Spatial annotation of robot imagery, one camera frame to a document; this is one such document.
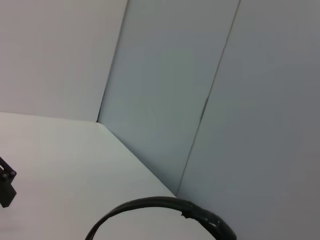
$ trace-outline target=black cable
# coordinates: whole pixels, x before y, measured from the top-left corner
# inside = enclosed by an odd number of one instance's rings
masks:
[[[128,201],[110,211],[101,218],[90,230],[85,240],[93,240],[99,227],[109,218],[135,209],[143,208],[168,208],[182,212],[182,216],[186,219],[191,218],[197,220],[216,240],[236,240],[237,236],[225,221],[214,213],[205,210],[194,203],[175,197],[154,196],[146,197],[133,201]]]

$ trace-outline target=white surface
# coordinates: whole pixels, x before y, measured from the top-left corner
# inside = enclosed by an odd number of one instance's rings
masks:
[[[0,155],[17,195],[0,208],[2,240],[84,240],[118,205],[171,192],[99,123],[0,113]],[[95,240],[212,239],[200,224],[164,208],[122,213]]]
[[[320,2],[244,0],[182,181],[239,240],[318,238]]]
[[[173,193],[237,4],[129,2],[99,122]]]
[[[1,0],[0,112],[96,121],[127,0]]]

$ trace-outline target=white wall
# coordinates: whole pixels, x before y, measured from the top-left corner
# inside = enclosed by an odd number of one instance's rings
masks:
[[[0,111],[96,121],[126,2],[0,1]]]
[[[128,4],[99,122],[174,193],[237,4]]]
[[[240,3],[178,194],[239,240],[319,237],[319,12]]]

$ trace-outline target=white table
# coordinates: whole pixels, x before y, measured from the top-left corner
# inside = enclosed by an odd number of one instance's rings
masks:
[[[1,240],[84,240],[124,202],[173,196],[99,123],[0,113],[0,156],[17,171],[17,195],[0,208]],[[213,239],[180,215],[165,208],[125,212],[95,240]]]

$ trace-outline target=black mount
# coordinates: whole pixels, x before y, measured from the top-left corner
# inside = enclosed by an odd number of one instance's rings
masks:
[[[0,157],[0,204],[3,208],[9,207],[17,194],[11,185],[16,175],[17,172]]]

